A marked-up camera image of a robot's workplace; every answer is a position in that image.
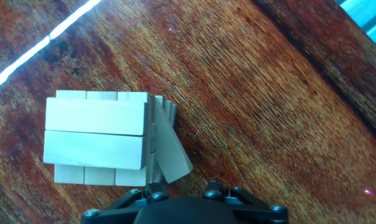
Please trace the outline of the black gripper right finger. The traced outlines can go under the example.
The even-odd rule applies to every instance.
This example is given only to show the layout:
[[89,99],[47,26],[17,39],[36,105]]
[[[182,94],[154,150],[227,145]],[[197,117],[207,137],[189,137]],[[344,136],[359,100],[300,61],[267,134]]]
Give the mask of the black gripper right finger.
[[289,224],[289,212],[284,205],[268,205],[244,188],[228,188],[218,182],[209,182],[203,199],[221,202],[238,223]]

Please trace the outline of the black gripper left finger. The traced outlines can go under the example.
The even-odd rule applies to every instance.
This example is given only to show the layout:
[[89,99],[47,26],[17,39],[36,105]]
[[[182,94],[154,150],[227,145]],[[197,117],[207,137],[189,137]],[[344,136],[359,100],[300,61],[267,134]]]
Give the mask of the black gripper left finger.
[[87,210],[81,224],[134,223],[144,207],[167,199],[168,193],[160,183],[149,184],[145,190],[131,189],[103,210]]

